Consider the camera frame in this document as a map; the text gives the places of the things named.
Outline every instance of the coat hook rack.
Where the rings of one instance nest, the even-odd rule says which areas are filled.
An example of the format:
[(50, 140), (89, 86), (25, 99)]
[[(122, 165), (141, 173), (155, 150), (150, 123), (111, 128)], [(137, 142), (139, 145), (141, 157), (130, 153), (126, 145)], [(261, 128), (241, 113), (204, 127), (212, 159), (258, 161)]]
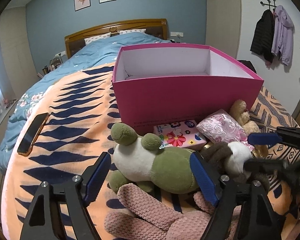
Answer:
[(276, 8), (276, 6), (275, 6), (275, 0), (273, 0), (274, 5), (271, 4), (270, 0), (267, 0), (267, 1), (268, 1), (268, 3), (264, 3), (262, 1), (260, 3), (262, 4), (262, 6), (265, 6), (265, 5), (269, 6), (269, 10), (270, 10), (270, 7), (274, 7), (274, 9), (273, 9), (273, 11), (274, 11), (275, 8)]

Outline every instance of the blue duvet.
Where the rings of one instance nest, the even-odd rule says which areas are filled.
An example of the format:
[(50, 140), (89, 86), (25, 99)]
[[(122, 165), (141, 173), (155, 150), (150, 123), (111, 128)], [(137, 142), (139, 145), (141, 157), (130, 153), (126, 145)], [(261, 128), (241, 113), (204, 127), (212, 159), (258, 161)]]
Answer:
[(0, 145), (0, 172), (5, 174), (12, 150), (19, 133), (26, 123), (27, 116), (48, 87), (62, 77), (74, 72), (114, 62), (122, 46), (158, 42), (169, 43), (170, 41), (164, 41), (137, 32), (93, 41), (64, 62), (59, 68), (45, 75), (42, 80), (34, 84), (18, 102), (15, 113), (8, 121), (8, 127)]

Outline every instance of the pink knitted plush toy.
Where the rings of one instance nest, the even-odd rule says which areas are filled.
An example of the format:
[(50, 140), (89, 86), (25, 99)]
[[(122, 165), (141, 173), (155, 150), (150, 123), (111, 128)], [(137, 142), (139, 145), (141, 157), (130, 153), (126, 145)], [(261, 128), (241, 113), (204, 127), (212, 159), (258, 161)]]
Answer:
[[(106, 231), (128, 240), (200, 240), (214, 211), (201, 192), (194, 194), (194, 200), (203, 211), (185, 214), (168, 208), (132, 183), (120, 187), (118, 198), (122, 205), (144, 219), (122, 212), (107, 215)], [(234, 209), (229, 235), (225, 236), (227, 240), (234, 237), (239, 215), (238, 206)]]

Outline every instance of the pillow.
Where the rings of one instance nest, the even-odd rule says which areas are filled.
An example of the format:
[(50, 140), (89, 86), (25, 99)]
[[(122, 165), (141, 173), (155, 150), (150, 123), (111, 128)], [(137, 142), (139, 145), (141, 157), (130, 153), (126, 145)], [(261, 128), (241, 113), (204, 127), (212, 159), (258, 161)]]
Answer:
[(125, 31), (118, 31), (119, 35), (126, 34), (126, 33), (146, 33), (146, 29), (134, 29), (134, 30), (125, 30)]
[(102, 35), (98, 35), (98, 36), (85, 38), (84, 41), (85, 41), (86, 45), (88, 45), (89, 43), (91, 43), (93, 41), (97, 41), (100, 39), (106, 39), (106, 38), (109, 38), (110, 36), (111, 36), (111, 33), (106, 33), (106, 34), (102, 34)]
[(248, 144), (248, 137), (243, 128), (225, 110), (220, 109), (203, 119), (197, 129), (210, 141), (216, 142), (242, 142), (252, 151), (254, 147)]

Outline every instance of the smartphone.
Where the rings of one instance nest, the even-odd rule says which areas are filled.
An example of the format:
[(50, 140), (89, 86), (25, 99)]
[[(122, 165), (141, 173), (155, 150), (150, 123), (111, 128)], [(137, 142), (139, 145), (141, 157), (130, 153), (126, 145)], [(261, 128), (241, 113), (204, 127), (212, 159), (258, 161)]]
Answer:
[(22, 156), (29, 156), (32, 151), (33, 144), (37, 140), (49, 116), (49, 113), (44, 113), (38, 114), (34, 118), (17, 149), (18, 154)]

